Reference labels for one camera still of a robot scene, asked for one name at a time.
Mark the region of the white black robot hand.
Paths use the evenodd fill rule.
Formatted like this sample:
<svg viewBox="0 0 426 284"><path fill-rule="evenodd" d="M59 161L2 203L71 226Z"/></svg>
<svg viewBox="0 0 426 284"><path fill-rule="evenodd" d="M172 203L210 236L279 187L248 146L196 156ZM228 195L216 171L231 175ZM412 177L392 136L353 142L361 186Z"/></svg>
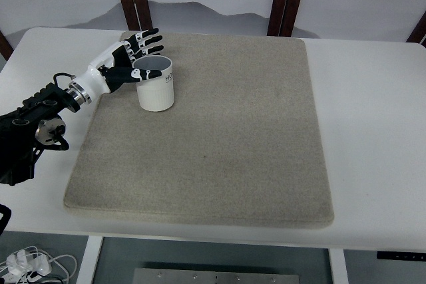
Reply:
<svg viewBox="0 0 426 284"><path fill-rule="evenodd" d="M75 79L75 90L83 97L99 97L118 90L125 83L136 83L158 78L158 69L134 69L132 64L143 57L160 55L163 45L146 47L162 40L162 35L154 36L158 28L145 31L125 31L121 41L89 63L87 71Z"/></svg>

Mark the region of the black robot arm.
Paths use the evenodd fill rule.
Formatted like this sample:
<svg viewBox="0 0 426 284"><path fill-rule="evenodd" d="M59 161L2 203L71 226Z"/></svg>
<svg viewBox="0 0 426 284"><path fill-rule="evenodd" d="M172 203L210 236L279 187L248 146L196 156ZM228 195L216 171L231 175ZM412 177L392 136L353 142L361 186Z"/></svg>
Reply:
<svg viewBox="0 0 426 284"><path fill-rule="evenodd" d="M66 125L59 113L80 110L102 94L113 93L123 84L158 79L159 69L141 69L134 62L159 57L164 48L157 28L137 32L115 42L96 57L81 76L71 75L67 88L57 80L49 83L22 106L1 116L1 183L14 186L32 179L35 164L44 150L65 151Z"/></svg>

